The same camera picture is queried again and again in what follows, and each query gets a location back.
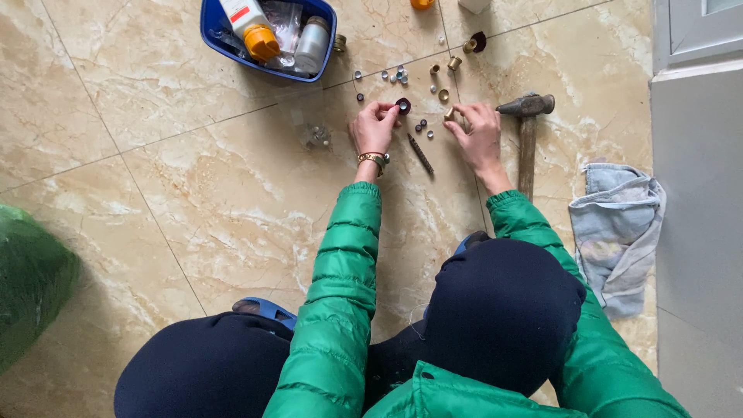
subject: hammer head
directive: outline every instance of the hammer head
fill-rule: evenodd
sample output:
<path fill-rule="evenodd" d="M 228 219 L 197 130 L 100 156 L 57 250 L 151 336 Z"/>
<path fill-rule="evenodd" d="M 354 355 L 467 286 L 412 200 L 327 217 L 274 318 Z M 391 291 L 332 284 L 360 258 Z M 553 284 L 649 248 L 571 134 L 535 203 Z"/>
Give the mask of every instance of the hammer head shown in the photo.
<path fill-rule="evenodd" d="M 497 112 L 503 115 L 512 115 L 517 118 L 549 114 L 555 109 L 555 97 L 552 94 L 539 96 L 538 94 L 519 97 L 513 102 L 496 107 Z"/>

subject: silver canister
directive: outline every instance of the silver canister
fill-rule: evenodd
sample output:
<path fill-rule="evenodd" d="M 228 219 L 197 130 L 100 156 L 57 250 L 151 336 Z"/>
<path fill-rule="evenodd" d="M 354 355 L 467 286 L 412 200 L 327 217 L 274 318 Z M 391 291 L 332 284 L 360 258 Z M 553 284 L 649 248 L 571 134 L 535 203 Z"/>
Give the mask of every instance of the silver canister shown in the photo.
<path fill-rule="evenodd" d="M 320 16 L 312 16 L 307 20 L 294 52 L 295 65 L 303 71 L 316 74 L 322 67 L 329 43 L 328 23 Z"/>

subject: hand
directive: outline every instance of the hand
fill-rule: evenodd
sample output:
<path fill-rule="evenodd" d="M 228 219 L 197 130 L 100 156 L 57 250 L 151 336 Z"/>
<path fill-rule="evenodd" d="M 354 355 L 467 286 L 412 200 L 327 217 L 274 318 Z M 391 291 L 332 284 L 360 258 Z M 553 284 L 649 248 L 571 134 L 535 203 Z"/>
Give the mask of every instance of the hand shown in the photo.
<path fill-rule="evenodd" d="M 490 194 L 513 189 L 501 164 L 501 114 L 486 103 L 465 106 L 455 104 L 454 110 L 470 122 L 470 133 L 464 133 L 459 123 L 444 122 L 454 134 L 462 155 Z"/>
<path fill-rule="evenodd" d="M 371 102 L 353 122 L 348 133 L 354 139 L 359 155 L 373 152 L 384 155 L 392 142 L 392 128 L 398 122 L 400 107 L 392 103 Z"/>

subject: dark pants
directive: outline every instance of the dark pants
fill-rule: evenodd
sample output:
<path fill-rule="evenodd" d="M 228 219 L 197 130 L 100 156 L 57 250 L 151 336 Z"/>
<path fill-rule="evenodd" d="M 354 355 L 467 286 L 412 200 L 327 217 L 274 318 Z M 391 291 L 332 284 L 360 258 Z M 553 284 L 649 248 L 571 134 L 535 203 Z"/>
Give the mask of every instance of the dark pants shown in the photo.
<path fill-rule="evenodd" d="M 426 318 L 369 347 L 366 408 L 410 379 L 419 360 L 530 396 L 562 364 L 584 299 L 583 285 L 533 244 L 491 239 L 457 254 L 436 276 Z M 170 325 L 124 369 L 114 412 L 260 417 L 292 335 L 235 312 Z"/>

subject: gold bracelet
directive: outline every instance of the gold bracelet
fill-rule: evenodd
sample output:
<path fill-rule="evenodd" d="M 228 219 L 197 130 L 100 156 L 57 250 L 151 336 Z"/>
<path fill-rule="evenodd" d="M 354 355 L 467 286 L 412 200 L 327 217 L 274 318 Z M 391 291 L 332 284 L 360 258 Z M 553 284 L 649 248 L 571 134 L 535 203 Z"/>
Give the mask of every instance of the gold bracelet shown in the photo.
<path fill-rule="evenodd" d="M 381 177 L 384 174 L 384 167 L 389 163 L 389 154 L 380 156 L 376 152 L 367 152 L 366 154 L 359 155 L 359 165 L 361 165 L 361 161 L 364 160 L 372 160 L 377 163 L 377 165 L 379 165 L 379 173 L 377 174 L 377 177 Z"/>

